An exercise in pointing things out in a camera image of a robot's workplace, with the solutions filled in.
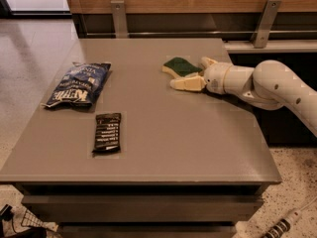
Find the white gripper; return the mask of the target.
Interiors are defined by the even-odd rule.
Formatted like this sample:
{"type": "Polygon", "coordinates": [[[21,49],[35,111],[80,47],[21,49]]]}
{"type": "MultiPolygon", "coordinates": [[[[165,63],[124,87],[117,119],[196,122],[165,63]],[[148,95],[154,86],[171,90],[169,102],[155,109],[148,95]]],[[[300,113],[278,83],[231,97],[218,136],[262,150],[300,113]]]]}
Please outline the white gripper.
{"type": "Polygon", "coordinates": [[[170,86],[173,89],[185,91],[201,91],[206,86],[207,90],[212,93],[225,94],[224,81],[226,73],[232,64],[228,62],[217,62],[214,59],[203,57],[201,59],[201,65],[203,68],[206,68],[204,71],[204,79],[200,75],[180,77],[173,79],[170,82],[170,86]]]}

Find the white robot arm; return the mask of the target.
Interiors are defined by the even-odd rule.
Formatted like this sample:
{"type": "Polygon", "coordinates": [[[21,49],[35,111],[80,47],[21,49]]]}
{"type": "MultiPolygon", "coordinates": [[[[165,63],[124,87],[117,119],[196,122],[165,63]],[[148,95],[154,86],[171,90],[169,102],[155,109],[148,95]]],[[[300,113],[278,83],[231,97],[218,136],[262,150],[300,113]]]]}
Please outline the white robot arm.
{"type": "Polygon", "coordinates": [[[247,67],[204,57],[201,64],[174,58],[162,70],[173,76],[170,86],[176,90],[232,94],[264,110],[285,106],[317,136],[317,92],[284,63],[265,60],[247,67]]]}

